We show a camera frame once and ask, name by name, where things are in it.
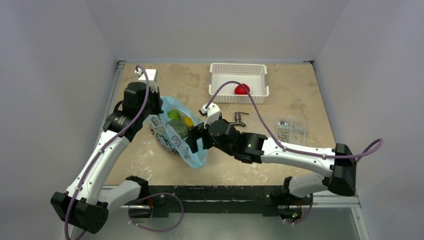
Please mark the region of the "yellow fake fruit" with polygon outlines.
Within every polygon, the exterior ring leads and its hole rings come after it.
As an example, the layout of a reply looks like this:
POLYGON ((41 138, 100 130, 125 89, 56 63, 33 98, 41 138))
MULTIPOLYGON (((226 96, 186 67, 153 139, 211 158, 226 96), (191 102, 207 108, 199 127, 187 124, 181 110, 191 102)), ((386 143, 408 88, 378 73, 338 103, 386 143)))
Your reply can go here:
POLYGON ((189 127, 189 128, 191 128, 191 127, 193 127, 194 126, 194 123, 193 123, 193 120, 190 118, 190 117, 188 117, 188 116, 185 116, 184 118, 183 118, 183 122, 189 127))

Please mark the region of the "red fake apple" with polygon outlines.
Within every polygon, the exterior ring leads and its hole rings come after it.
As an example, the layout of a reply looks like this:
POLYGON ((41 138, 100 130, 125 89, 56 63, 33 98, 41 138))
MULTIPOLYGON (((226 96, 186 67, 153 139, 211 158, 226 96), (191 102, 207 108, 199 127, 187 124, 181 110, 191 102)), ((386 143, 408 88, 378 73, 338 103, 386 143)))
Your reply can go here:
POLYGON ((241 83, 234 88, 233 92, 235 95, 248 95, 250 91, 250 87, 247 84, 241 83))

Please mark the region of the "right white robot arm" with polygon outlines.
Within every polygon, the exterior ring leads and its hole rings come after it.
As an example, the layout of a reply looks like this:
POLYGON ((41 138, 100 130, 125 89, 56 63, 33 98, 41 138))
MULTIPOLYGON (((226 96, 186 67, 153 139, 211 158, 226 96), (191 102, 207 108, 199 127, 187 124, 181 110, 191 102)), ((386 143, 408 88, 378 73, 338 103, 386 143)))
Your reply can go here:
POLYGON ((309 170, 311 173, 287 177, 280 196, 288 204, 308 194, 328 190, 333 194, 352 197, 356 193, 357 164, 345 144, 334 148, 313 148, 282 144, 263 134, 240 132, 224 119, 210 126, 199 124, 188 132, 186 143, 191 151, 215 147, 246 164, 281 164, 309 170))

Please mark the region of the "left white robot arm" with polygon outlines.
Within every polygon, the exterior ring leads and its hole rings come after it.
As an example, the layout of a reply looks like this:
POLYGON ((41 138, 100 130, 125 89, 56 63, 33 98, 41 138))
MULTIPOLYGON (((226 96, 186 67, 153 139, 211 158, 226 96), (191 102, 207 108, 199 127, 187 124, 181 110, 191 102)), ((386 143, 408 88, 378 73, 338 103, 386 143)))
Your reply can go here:
POLYGON ((98 144, 82 171, 64 192, 55 192, 51 197, 52 207, 66 225, 95 234, 111 212, 131 201, 138 205, 148 201, 148 181, 140 177, 129 176, 110 190, 103 186, 120 155, 142 129, 144 120, 162 112, 160 92, 154 81, 127 85, 123 100, 106 118, 98 144))

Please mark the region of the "dark green fake broccoli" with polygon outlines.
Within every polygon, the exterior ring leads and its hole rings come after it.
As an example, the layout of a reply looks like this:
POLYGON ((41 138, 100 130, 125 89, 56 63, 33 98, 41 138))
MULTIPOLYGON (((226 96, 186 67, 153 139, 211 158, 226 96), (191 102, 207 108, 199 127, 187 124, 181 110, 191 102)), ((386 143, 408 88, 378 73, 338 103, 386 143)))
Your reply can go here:
POLYGON ((189 127, 182 120, 173 119, 170 120, 167 124, 170 125, 182 139, 188 137, 189 127))

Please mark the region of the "green fake fruit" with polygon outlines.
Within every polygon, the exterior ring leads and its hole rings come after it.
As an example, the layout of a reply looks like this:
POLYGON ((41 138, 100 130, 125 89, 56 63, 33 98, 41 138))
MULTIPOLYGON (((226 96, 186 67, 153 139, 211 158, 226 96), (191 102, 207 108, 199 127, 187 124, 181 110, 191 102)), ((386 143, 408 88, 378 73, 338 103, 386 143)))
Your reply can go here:
POLYGON ((182 119, 181 113, 180 111, 178 111, 177 109, 172 109, 167 113, 167 116, 170 120, 178 120, 180 121, 182 119))

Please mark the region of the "dark metal faucet tap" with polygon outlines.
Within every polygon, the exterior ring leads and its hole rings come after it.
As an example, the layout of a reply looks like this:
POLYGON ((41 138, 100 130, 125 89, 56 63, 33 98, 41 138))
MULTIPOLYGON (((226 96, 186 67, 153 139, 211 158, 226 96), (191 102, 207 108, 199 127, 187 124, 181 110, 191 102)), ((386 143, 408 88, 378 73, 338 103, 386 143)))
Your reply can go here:
POLYGON ((242 115, 249 115, 249 112, 236 111, 234 112, 234 121, 230 122, 233 126, 240 126, 242 128, 246 127, 246 124, 242 121, 242 115))

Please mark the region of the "clear plastic screw box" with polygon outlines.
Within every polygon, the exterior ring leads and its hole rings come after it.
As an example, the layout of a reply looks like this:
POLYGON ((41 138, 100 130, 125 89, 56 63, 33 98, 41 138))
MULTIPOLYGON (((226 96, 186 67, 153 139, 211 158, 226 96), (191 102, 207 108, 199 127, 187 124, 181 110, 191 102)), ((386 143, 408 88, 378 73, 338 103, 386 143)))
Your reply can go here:
POLYGON ((278 118, 275 124, 275 136, 280 142, 304 145, 307 126, 304 121, 286 117, 278 118))

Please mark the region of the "white perforated plastic basket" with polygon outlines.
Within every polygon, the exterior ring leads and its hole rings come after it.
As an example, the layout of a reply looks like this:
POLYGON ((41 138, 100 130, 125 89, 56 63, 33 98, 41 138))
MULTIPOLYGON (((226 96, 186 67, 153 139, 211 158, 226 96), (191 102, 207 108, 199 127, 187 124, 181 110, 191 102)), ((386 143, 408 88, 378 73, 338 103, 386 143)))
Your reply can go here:
POLYGON ((236 94, 239 86, 235 82, 245 84, 250 89, 256 104, 263 104, 270 95, 268 71, 264 64, 242 63, 211 63, 209 94, 213 96, 220 86, 225 85, 214 97, 214 103, 249 104, 250 98, 246 94, 236 94))

